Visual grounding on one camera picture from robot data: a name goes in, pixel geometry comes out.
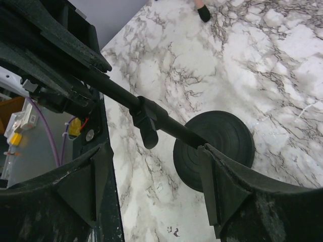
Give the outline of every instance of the bolt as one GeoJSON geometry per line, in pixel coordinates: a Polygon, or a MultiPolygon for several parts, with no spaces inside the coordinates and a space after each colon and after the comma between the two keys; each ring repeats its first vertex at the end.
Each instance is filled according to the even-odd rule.
{"type": "Polygon", "coordinates": [[[91,141],[94,137],[94,130],[90,130],[89,132],[87,132],[85,140],[87,142],[91,141]]]}

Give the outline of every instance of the white marble countertop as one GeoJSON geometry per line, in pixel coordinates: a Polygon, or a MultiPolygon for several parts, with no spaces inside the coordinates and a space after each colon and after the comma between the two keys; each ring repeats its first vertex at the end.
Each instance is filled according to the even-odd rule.
{"type": "MultiPolygon", "coordinates": [[[[111,79],[181,123],[209,110],[250,128],[253,169],[323,186],[323,4],[319,0],[149,0],[102,50],[111,79]]],[[[126,108],[106,98],[126,242],[215,241],[203,194],[179,179],[175,139],[143,147],[126,108]]]]}

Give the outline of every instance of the wall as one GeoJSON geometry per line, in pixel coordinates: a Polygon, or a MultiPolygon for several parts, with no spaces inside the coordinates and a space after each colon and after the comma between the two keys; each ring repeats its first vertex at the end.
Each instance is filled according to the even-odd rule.
{"type": "Polygon", "coordinates": [[[96,27],[103,48],[147,3],[147,0],[69,0],[96,27]]]}

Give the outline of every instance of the stand base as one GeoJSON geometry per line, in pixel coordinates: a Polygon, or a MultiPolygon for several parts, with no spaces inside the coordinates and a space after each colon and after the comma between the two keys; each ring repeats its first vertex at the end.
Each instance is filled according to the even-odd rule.
{"type": "MultiPolygon", "coordinates": [[[[185,125],[229,158],[251,167],[254,142],[248,127],[236,116],[224,111],[210,111],[192,118],[185,125]]],[[[173,150],[175,169],[190,188],[203,192],[197,150],[176,140],[173,150]]]]}

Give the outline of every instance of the red wire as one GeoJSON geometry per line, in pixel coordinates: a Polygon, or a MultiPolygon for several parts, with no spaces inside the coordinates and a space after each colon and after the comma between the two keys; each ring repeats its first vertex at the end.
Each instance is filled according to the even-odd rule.
{"type": "Polygon", "coordinates": [[[85,125],[86,125],[86,123],[89,121],[89,118],[87,117],[86,119],[85,119],[85,122],[84,122],[84,124],[81,126],[81,128],[80,128],[80,132],[82,131],[82,129],[85,127],[85,125]]]}

